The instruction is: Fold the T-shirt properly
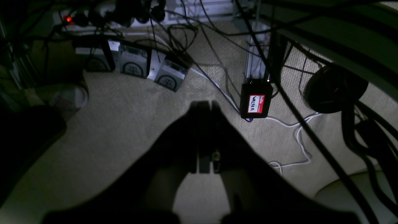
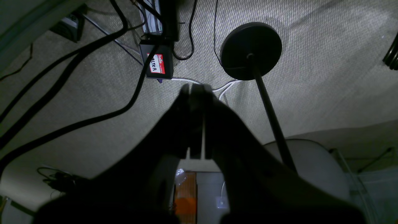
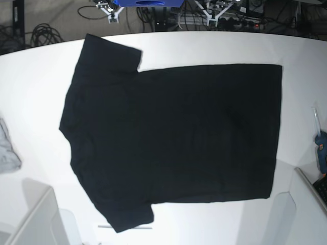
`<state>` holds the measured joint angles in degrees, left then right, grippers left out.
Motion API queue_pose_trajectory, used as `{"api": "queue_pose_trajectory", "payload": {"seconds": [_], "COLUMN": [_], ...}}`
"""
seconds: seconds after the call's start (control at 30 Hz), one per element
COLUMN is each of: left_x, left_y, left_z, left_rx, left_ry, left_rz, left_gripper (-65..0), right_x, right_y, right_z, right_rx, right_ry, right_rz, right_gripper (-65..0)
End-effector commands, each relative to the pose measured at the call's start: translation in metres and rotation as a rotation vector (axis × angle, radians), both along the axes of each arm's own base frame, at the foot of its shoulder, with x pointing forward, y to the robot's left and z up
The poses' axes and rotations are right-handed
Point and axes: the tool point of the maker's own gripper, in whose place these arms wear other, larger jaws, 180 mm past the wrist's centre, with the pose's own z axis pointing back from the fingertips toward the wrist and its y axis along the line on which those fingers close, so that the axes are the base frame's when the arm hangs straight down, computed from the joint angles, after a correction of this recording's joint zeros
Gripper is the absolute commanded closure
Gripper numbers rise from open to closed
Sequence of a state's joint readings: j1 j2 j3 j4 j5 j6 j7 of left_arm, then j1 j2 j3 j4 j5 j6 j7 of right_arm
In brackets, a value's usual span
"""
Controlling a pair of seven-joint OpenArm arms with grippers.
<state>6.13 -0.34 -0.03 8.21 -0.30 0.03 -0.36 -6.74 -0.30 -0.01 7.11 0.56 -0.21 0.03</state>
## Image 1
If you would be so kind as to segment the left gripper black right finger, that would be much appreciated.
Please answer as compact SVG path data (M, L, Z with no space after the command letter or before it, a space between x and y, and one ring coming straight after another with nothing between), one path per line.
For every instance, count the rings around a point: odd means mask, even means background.
M211 103L216 166L231 212L222 224L359 224L352 212L334 210L304 196L277 174Z

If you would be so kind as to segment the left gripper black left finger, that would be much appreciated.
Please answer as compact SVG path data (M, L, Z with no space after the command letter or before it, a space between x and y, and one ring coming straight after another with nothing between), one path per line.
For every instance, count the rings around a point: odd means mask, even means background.
M115 182L78 206L49 212L47 223L179 224L172 210L180 184L196 170L194 134L202 109L202 102L193 101Z

